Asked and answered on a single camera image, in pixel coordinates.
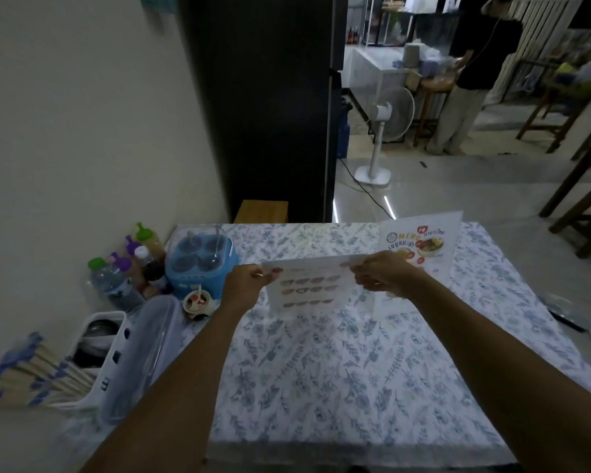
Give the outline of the white cutlery holder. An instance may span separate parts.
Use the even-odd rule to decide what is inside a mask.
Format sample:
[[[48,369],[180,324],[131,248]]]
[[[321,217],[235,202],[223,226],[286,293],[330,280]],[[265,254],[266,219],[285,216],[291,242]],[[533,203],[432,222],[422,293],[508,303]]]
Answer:
[[[93,385],[83,398],[64,402],[57,409],[82,411],[102,405],[130,334],[130,322],[124,311],[99,312],[83,321],[69,357],[82,373],[94,378]]]

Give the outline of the person's right forearm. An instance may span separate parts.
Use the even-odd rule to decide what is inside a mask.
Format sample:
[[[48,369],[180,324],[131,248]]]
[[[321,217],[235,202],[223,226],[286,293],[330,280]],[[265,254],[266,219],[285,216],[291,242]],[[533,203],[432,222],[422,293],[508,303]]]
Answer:
[[[591,392],[428,275],[399,279],[525,473],[591,473]]]

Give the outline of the small wooden stool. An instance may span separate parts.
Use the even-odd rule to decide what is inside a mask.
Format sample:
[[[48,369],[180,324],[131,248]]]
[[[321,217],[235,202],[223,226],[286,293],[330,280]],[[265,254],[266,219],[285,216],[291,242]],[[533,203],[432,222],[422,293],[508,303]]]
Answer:
[[[289,203],[283,200],[242,201],[235,224],[284,224],[289,221]]]

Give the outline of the person's right hand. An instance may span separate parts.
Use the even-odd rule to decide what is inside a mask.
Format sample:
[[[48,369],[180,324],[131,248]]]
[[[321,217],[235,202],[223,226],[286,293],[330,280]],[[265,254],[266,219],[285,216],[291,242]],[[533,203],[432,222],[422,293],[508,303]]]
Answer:
[[[430,276],[425,270],[412,266],[399,252],[382,251],[367,255],[361,263],[350,266],[353,275],[370,275],[386,282],[391,293],[397,297],[410,299],[413,290]]]

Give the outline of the white slatted panel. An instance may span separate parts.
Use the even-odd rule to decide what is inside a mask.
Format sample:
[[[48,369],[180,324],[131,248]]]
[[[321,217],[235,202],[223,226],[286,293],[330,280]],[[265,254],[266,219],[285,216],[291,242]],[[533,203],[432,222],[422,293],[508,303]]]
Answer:
[[[509,55],[490,92],[492,102],[504,101],[524,64],[544,62],[568,29],[583,0],[514,0],[509,14],[523,25],[517,50]]]

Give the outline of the white laminated menu sheet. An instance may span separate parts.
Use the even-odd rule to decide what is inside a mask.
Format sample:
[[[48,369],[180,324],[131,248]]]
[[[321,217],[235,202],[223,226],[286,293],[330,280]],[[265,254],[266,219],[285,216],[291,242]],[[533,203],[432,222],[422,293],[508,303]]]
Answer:
[[[375,296],[355,282],[351,266],[360,265],[366,254],[266,260],[263,273],[277,278],[267,286],[267,317],[290,318],[346,310],[372,314]]]

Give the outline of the bundle of wrapped chopsticks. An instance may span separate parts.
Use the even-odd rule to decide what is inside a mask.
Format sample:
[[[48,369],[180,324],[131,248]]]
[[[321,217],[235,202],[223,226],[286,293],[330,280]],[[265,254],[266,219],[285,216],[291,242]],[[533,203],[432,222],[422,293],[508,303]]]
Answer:
[[[95,392],[97,374],[55,353],[42,334],[32,332],[0,358],[0,409],[82,407]]]

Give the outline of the tall wooden stool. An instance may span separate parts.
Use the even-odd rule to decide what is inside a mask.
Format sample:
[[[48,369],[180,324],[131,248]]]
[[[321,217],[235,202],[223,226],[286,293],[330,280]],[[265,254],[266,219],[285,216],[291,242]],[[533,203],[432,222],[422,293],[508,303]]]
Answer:
[[[415,101],[421,101],[418,109],[418,119],[413,122],[415,125],[415,134],[413,137],[413,147],[418,147],[421,139],[426,139],[429,135],[435,133],[441,110],[444,102],[454,87],[455,75],[442,75],[434,78],[421,78],[415,90]]]

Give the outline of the dark wooden bench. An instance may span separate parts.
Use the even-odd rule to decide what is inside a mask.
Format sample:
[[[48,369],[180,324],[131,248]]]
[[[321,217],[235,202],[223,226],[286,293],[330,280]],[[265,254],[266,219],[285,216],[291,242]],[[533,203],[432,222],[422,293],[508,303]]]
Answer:
[[[586,213],[590,207],[591,191],[549,227],[549,231],[555,235],[566,228],[572,228],[585,238],[586,242],[575,252],[580,259],[591,255],[591,214]]]

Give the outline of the blue condiment caddy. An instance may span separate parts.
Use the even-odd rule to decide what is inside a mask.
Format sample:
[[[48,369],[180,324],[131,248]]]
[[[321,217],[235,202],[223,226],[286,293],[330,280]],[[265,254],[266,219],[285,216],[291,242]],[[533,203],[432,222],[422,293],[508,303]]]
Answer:
[[[219,301],[226,276],[236,265],[236,247],[220,224],[180,227],[167,244],[165,274],[179,300],[201,289]]]

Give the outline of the white chest freezer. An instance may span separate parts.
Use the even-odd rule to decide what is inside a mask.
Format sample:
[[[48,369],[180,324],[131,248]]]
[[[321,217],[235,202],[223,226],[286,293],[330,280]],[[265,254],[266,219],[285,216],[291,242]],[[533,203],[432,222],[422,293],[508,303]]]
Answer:
[[[376,104],[392,102],[394,93],[404,89],[407,70],[403,47],[354,47],[345,65],[347,88],[366,119]]]

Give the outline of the metal shelf rack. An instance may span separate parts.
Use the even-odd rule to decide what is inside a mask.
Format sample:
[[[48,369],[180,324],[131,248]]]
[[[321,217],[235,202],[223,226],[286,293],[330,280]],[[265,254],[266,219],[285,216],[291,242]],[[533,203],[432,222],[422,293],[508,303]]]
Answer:
[[[448,51],[454,40],[462,0],[363,0],[360,43],[365,47],[403,47],[422,42]]]

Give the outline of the small toothpick cup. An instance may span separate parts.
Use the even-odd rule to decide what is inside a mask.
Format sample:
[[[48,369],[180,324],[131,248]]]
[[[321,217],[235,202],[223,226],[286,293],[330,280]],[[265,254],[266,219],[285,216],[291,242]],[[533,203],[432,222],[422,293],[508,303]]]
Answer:
[[[194,286],[194,290],[181,302],[185,317],[189,321],[200,321],[211,317],[216,310],[211,294],[201,284]]]

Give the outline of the green cap yellow sauce bottle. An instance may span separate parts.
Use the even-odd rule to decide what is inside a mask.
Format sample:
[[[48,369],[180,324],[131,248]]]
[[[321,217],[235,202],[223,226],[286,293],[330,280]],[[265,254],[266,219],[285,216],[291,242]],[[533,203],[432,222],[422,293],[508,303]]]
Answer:
[[[165,263],[166,249],[157,233],[144,227],[142,222],[137,222],[135,226],[134,240],[145,246],[158,262]]]

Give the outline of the clear acrylic menu stand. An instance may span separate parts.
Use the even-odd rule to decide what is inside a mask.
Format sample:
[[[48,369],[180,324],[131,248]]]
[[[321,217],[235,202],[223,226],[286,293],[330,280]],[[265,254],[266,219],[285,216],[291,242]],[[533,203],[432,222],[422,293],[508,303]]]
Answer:
[[[462,211],[452,211],[383,221],[376,252],[398,252],[416,270],[449,287],[462,218]]]

